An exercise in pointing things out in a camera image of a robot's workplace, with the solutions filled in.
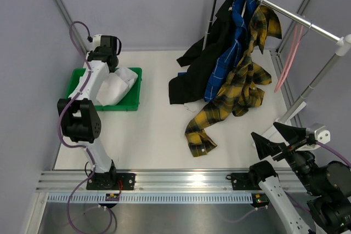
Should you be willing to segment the pink hanger with metal hook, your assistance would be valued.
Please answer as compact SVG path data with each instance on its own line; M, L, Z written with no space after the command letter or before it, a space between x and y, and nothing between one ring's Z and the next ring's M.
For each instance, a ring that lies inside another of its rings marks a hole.
M304 28L304 26L301 24L298 24L298 25L296 24L294 27L293 39L291 42L290 50L289 50L287 59L285 61L285 64L283 66L281 75L280 75L278 82L275 86L275 89L274 89L275 93L277 93L281 89L282 85L284 84L284 82L288 76L290 68L291 68L293 61L295 59L298 47L301 43L301 39L305 36L305 34L303 33L303 28Z

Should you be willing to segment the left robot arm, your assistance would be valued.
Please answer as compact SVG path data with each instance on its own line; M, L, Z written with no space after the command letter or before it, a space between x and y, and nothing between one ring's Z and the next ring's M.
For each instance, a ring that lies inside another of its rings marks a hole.
M99 139L102 125L94 104L102 83L118 64L117 55L116 48L106 46L90 51L86 55L87 68L75 90L57 103L61 143L84 151L92 170L88 181L107 190L117 185L118 177L115 165Z

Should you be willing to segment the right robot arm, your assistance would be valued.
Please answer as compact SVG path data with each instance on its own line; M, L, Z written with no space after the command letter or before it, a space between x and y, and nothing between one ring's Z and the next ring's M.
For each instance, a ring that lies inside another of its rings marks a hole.
M299 128L275 122L273 126L284 142L272 142L255 132L251 134L260 161L249 168L249 184L264 191L287 233L312 233L282 189L278 174L266 157L275 161L284 159L307 194L314 197L307 205L315 222L315 233L350 233L350 163L341 159L320 167L315 156L302 149L322 146L330 140L330 132L322 124Z

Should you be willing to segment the white shirt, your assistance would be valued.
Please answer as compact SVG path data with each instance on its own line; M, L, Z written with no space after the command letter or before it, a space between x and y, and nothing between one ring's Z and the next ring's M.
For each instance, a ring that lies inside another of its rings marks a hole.
M97 95L98 105L118 104L132 89L137 79L137 73L127 67L121 67L114 73L108 74Z

